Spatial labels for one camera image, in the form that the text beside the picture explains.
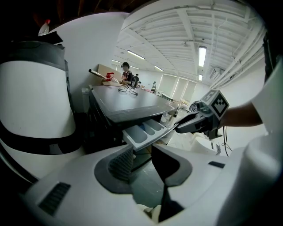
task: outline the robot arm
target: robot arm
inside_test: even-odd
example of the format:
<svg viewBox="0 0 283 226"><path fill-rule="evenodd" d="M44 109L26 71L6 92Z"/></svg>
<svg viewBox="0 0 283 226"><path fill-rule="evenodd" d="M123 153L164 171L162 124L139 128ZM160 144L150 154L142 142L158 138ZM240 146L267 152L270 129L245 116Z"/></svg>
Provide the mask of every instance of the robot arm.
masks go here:
<svg viewBox="0 0 283 226"><path fill-rule="evenodd" d="M220 137L218 127L229 104L219 90L210 90L196 103L196 110L175 123L177 133L203 132L209 139Z"/></svg>

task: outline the black cap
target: black cap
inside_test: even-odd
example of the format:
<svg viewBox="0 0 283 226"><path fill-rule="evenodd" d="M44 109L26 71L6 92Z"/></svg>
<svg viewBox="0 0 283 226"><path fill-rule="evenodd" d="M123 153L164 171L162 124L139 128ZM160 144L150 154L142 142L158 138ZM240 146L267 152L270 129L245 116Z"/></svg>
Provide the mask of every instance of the black cap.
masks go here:
<svg viewBox="0 0 283 226"><path fill-rule="evenodd" d="M130 65L127 62L124 62L121 67L124 67L124 66L128 66L128 68L130 68Z"/></svg>

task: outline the gray table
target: gray table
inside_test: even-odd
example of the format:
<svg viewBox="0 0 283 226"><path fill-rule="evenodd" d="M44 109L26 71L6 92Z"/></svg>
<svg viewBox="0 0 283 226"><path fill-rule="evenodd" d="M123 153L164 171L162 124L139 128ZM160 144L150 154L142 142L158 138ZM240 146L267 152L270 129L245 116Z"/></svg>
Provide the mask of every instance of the gray table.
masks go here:
<svg viewBox="0 0 283 226"><path fill-rule="evenodd" d="M109 126L127 128L176 108L172 101L143 89L136 88L138 95L133 95L119 88L90 85L91 107L106 117Z"/></svg>

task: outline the open drawer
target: open drawer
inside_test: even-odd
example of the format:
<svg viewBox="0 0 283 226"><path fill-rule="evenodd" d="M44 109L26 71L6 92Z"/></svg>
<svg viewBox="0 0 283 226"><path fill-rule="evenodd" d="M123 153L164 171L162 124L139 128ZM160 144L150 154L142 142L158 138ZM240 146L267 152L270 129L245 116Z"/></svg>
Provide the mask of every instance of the open drawer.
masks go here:
<svg viewBox="0 0 283 226"><path fill-rule="evenodd" d="M176 126L168 129L153 119L123 130L123 140L132 144L135 151L147 147L171 132Z"/></svg>

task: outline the bottle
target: bottle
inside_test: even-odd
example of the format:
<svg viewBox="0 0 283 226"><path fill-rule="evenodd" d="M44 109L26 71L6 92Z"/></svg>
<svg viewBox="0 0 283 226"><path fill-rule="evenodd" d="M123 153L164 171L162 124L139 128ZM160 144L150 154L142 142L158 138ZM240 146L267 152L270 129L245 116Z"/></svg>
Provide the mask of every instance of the bottle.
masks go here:
<svg viewBox="0 0 283 226"><path fill-rule="evenodd" d="M43 35L48 34L48 32L49 32L49 24L50 24L50 20L47 19L45 21L45 23L42 25L42 27L40 28L38 36L43 36Z"/></svg>

